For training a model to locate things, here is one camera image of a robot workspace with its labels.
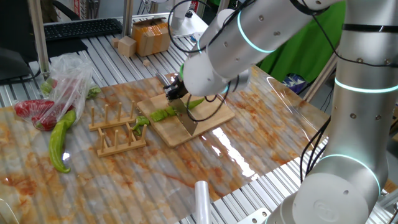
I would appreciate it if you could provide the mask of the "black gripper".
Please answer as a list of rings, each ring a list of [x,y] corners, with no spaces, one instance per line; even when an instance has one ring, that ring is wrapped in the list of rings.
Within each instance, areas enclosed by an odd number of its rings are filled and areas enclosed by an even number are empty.
[[[177,98],[181,100],[187,100],[189,97],[184,82],[179,75],[175,77],[175,80],[172,82],[171,85],[164,86],[164,91],[166,94],[166,98],[169,101],[176,100]]]

